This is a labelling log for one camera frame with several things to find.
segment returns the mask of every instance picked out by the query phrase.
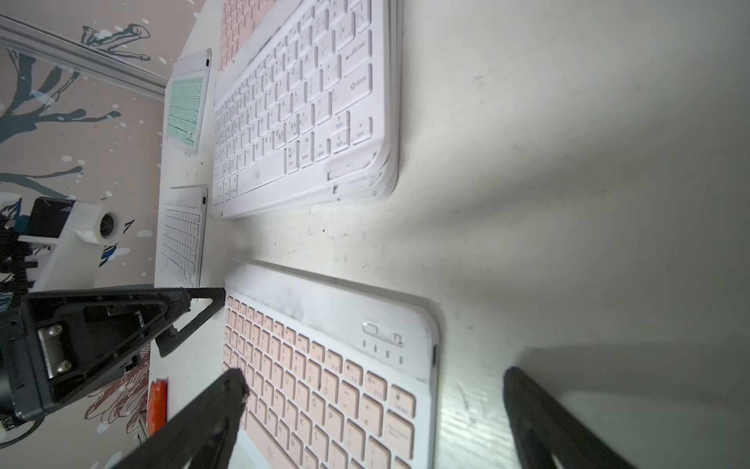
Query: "wall mural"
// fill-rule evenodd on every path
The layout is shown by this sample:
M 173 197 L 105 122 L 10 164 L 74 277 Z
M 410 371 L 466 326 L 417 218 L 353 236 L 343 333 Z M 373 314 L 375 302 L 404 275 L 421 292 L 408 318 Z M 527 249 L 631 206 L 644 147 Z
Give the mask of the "wall mural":
M 127 28 L 116 26 L 116 32 L 112 33 L 106 29 L 97 30 L 91 26 L 83 26 L 83 36 L 81 42 L 87 46 L 94 47 L 96 50 L 110 54 L 123 59 L 137 59 L 147 62 L 151 60 L 146 54 L 132 53 L 127 50 L 117 50 L 119 47 L 128 48 L 128 44 L 148 39 L 151 37 L 148 29 L 144 25 L 131 23 Z

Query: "keyboard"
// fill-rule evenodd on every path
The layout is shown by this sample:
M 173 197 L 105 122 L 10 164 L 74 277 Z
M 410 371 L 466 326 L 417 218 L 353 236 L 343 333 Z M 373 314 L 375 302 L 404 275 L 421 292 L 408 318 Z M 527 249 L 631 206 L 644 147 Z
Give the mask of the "keyboard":
M 198 150 L 210 62 L 209 49 L 178 60 L 172 70 L 165 137 L 187 156 Z
M 237 33 L 237 25 L 270 18 L 271 6 L 227 0 L 224 66 L 253 31 Z M 398 11 L 395 0 L 305 0 L 231 89 L 217 91 L 215 217 L 390 194 L 398 170 Z
M 226 290 L 221 369 L 250 388 L 238 441 L 251 454 L 274 468 L 431 467 L 438 332 L 425 310 L 253 264 Z
M 165 199 L 160 270 L 169 276 L 164 286 L 198 288 L 206 227 L 206 188 L 171 188 Z

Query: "shift key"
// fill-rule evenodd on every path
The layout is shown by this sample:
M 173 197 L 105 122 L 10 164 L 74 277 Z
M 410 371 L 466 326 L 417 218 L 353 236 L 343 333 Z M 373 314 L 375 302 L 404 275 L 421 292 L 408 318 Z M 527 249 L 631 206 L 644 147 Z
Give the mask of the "shift key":
M 284 175 L 284 149 L 271 153 L 264 159 L 240 172 L 237 193 L 244 194 Z
M 331 91 L 333 113 L 338 114 L 369 95 L 373 89 L 372 76 L 372 65 L 367 64 L 341 80 Z

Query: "table surface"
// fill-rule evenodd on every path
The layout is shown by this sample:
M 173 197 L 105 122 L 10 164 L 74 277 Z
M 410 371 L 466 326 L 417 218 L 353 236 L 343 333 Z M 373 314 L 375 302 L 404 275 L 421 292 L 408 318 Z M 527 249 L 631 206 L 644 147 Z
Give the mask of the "table surface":
M 220 9 L 183 56 L 218 50 Z M 749 20 L 739 1 L 410 0 L 393 194 L 209 220 L 201 285 L 231 256 L 432 300 L 436 467 L 518 466 L 513 364 L 637 467 L 750 465 Z M 213 126 L 198 159 L 164 145 L 162 197 L 210 186 Z M 154 354 L 170 416 L 220 374 L 222 323 Z

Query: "screw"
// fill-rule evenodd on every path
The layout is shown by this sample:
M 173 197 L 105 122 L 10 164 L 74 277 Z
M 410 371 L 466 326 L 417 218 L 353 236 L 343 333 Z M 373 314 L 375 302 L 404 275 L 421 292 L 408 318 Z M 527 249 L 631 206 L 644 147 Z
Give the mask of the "screw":
M 73 368 L 73 364 L 71 363 L 71 361 L 63 360 L 57 365 L 55 371 L 57 371 L 58 373 L 67 373 L 71 370 L 71 368 Z
M 55 324 L 47 330 L 47 335 L 49 337 L 55 337 L 56 335 L 60 334 L 62 334 L 62 326 L 60 326 L 59 324 Z

